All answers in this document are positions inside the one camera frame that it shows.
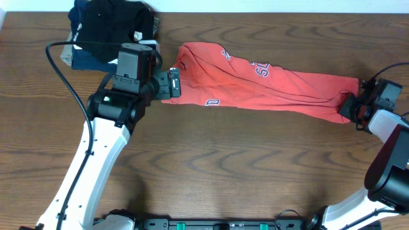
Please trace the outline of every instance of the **wooden table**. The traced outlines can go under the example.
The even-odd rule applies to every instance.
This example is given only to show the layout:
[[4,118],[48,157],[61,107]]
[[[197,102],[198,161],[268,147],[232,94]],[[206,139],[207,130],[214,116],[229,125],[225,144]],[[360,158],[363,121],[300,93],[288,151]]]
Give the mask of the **wooden table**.
[[[408,61],[409,15],[163,13],[158,40],[169,68],[183,42],[217,42],[231,55],[290,70],[368,79]],[[0,35],[0,228],[34,226],[55,196],[84,118],[46,60],[66,40],[67,13],[7,13]],[[59,59],[62,47],[53,50]],[[103,73],[61,71],[86,101]],[[382,77],[404,86],[409,67]],[[310,215],[363,186],[382,146],[354,124],[295,112],[155,102],[119,156],[97,215],[128,208],[172,218]],[[407,229],[408,217],[383,220]]]

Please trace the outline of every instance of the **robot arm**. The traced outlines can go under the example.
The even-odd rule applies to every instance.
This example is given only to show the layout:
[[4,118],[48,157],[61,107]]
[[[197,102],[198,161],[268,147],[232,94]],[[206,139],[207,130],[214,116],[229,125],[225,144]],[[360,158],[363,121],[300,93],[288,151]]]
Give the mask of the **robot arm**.
[[315,229],[355,230],[384,217],[408,213],[408,143],[408,126],[396,126],[369,167],[365,187],[339,204],[325,208]]
[[[100,200],[101,193],[104,190],[109,173],[116,158],[130,137],[126,126],[119,128],[114,126],[114,124],[114,121],[103,118],[95,118],[92,121],[95,138],[93,154],[89,156],[87,164],[72,192],[63,219],[62,229],[92,229],[93,227],[96,207]],[[52,200],[50,206],[47,208],[47,211],[45,211],[38,220],[37,225],[43,224],[44,229],[56,229],[61,206],[85,157],[88,140],[88,126],[87,123],[85,123],[77,153],[74,156],[65,179],[54,200]],[[134,226],[134,222],[130,221],[129,218],[124,218],[123,222],[124,223],[121,224]]]
[[393,113],[402,86],[371,79],[363,88],[362,96],[350,95],[339,113],[385,144],[367,171],[365,187],[339,204],[323,207],[309,229],[355,230],[409,211],[409,124]]

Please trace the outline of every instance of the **red shirt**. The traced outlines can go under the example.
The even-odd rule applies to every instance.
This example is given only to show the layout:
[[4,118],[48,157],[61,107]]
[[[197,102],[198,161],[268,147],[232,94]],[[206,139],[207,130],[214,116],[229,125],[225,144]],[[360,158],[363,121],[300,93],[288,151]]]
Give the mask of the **red shirt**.
[[174,67],[180,69],[181,97],[164,103],[294,111],[336,123],[349,122],[337,108],[359,88],[354,78],[250,63],[216,43],[184,43]]

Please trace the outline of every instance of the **green connector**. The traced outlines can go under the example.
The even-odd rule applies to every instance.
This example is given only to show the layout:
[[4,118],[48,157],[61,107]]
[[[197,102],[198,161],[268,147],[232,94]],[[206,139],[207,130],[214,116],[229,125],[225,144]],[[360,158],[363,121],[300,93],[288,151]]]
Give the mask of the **green connector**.
[[186,230],[186,224],[185,223],[178,223],[176,225],[176,230]]
[[268,224],[260,224],[260,230],[268,230]]

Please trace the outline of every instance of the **folded black shirt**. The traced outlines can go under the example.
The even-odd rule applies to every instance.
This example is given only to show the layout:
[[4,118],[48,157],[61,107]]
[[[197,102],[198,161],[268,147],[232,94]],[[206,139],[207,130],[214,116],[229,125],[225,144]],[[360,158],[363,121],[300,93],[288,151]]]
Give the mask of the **folded black shirt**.
[[[78,42],[132,43],[135,31],[142,40],[153,39],[153,15],[141,2],[125,0],[92,0],[82,11],[81,23],[74,40]],[[99,61],[118,58],[119,47],[112,45],[80,45]]]

